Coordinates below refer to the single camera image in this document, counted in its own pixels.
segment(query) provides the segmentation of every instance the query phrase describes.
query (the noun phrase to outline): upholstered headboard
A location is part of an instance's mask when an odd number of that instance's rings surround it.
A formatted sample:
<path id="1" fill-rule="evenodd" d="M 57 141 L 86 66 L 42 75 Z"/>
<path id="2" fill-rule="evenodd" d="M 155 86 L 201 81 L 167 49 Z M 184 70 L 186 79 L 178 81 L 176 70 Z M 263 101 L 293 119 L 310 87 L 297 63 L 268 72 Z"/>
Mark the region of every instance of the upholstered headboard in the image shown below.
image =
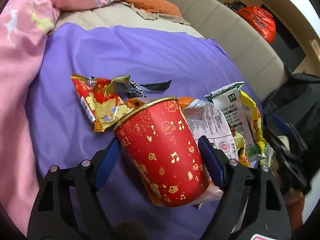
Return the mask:
<path id="1" fill-rule="evenodd" d="M 235 62 L 261 100 L 287 75 L 273 48 L 244 19 L 216 0 L 167 0 L 206 39 L 214 38 Z"/>

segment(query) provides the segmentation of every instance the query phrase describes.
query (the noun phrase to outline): red paper cup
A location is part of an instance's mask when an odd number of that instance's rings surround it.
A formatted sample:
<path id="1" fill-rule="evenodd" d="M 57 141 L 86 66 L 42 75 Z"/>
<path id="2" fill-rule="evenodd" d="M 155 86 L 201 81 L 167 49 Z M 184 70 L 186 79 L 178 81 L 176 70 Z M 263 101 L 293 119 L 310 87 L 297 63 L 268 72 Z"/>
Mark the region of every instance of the red paper cup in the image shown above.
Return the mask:
<path id="1" fill-rule="evenodd" d="M 176 97 L 139 107 L 114 131 L 164 206 L 188 204 L 206 191 L 209 178 Z"/>

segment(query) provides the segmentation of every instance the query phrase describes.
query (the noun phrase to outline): pink quilt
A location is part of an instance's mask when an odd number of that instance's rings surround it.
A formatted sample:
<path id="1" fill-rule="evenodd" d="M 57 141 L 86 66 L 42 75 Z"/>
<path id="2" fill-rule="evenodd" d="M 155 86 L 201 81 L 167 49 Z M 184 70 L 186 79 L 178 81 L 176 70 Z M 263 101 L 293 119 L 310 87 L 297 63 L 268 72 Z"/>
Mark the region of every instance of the pink quilt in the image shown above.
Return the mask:
<path id="1" fill-rule="evenodd" d="M 0 14 L 0 201 L 25 235 L 39 186 L 24 106 L 47 33 L 60 10 L 92 9 L 113 1 L 119 0 L 9 0 Z"/>

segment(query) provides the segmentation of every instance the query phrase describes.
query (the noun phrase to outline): purple sheet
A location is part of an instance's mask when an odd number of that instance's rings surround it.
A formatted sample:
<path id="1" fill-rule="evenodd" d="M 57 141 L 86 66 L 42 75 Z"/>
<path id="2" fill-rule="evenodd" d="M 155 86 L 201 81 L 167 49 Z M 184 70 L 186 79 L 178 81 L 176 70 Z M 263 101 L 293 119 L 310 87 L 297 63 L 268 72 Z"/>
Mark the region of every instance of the purple sheet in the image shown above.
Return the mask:
<path id="1" fill-rule="evenodd" d="M 49 36 L 26 104 L 41 176 L 51 165 L 64 169 L 91 159 L 113 137 L 112 129 L 92 132 L 71 82 L 72 73 L 106 78 L 131 74 L 137 83 L 172 79 L 167 91 L 146 92 L 146 96 L 155 98 L 174 95 L 205 99 L 207 93 L 243 80 L 214 40 L 122 26 L 85 31 L 78 25 L 65 24 Z M 243 89 L 260 104 L 248 84 Z M 145 228 L 148 239 L 154 240 L 198 240 L 218 204 L 205 203 L 199 211 L 193 206 L 154 206 L 123 152 L 98 197 L 113 226 L 135 220 Z"/>

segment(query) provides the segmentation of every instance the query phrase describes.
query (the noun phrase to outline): gold rim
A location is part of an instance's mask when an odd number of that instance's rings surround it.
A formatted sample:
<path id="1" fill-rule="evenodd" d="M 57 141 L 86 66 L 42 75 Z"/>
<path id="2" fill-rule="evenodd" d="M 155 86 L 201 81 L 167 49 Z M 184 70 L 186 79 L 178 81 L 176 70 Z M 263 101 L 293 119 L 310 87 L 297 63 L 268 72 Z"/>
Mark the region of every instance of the gold rim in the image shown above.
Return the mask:
<path id="1" fill-rule="evenodd" d="M 159 104 L 161 102 L 164 101 L 169 101 L 169 100 L 179 100 L 177 97 L 166 97 L 166 98 L 160 98 L 157 99 L 155 101 L 152 101 L 150 103 L 144 104 L 143 106 L 140 106 L 139 108 L 137 108 L 136 110 L 133 110 L 131 112 L 129 112 L 128 114 L 126 114 L 123 118 L 120 119 L 120 121 L 115 125 L 113 131 L 114 133 L 116 133 L 116 131 L 118 130 L 118 128 L 124 123 L 126 122 L 130 117 L 134 116 L 135 114 L 149 108 L 150 106 L 154 106 L 156 104 Z"/>

